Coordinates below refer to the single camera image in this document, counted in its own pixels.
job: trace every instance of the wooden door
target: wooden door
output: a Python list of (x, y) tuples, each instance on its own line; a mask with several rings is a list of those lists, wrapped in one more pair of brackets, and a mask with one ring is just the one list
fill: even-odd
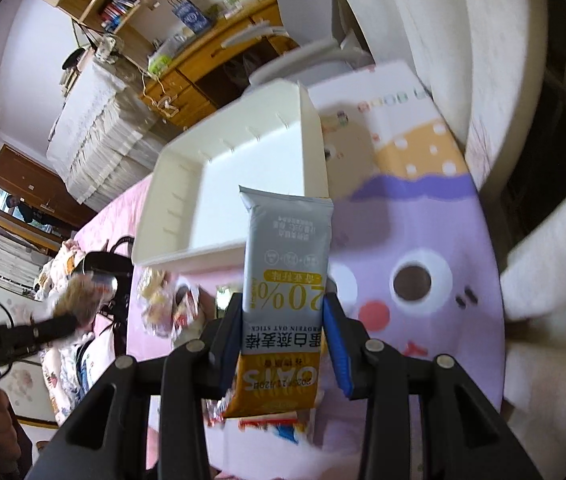
[(96, 214), (74, 200), (58, 175), (8, 146), (0, 150), (0, 188), (77, 228)]

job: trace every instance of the cartoon table top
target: cartoon table top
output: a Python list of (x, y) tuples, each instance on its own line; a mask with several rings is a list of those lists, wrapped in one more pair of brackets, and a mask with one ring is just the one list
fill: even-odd
[[(329, 275), (346, 314), (405, 355), (455, 356), (499, 407), (504, 318), (498, 270), (476, 188), (429, 95), (403, 62), (309, 91), (321, 116), (334, 201)], [(191, 281), (213, 291), (242, 281), (242, 272)], [(169, 343), (145, 335), (139, 318), (132, 302), (130, 354), (167, 354)], [(320, 448), (300, 449), (257, 430), (241, 433), (228, 423), (223, 431), (208, 431), (210, 462), (242, 478), (310, 478), (355, 455), (365, 404), (347, 401), (329, 361), (321, 366)], [(267, 459), (254, 460), (261, 452)]]

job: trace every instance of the protein oat stick package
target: protein oat stick package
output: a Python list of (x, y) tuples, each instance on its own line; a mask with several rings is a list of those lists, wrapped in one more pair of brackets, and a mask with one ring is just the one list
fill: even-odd
[(332, 238), (329, 199), (240, 188), (250, 212), (242, 349), (226, 418), (312, 408)]

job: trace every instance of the white cartoon eye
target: white cartoon eye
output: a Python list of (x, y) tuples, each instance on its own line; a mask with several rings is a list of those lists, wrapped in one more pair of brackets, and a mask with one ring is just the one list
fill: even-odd
[(358, 299), (358, 283), (354, 273), (349, 270), (348, 266), (338, 262), (330, 262), (327, 274), (336, 284), (336, 293), (340, 304), (349, 313)]
[(445, 259), (429, 249), (405, 254), (390, 278), (390, 295), (409, 316), (426, 316), (441, 308), (452, 291), (452, 271)]
[(333, 144), (326, 144), (323, 149), (325, 151), (325, 161), (336, 157), (336, 146)]

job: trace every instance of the purple wavy band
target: purple wavy band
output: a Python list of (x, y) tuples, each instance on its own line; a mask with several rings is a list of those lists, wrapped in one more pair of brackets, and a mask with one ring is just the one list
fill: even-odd
[(406, 200), (427, 196), (439, 200), (458, 200), (477, 194), (470, 174), (460, 176), (426, 175), (418, 180), (404, 180), (391, 175), (375, 176), (354, 192), (350, 200), (370, 198)]

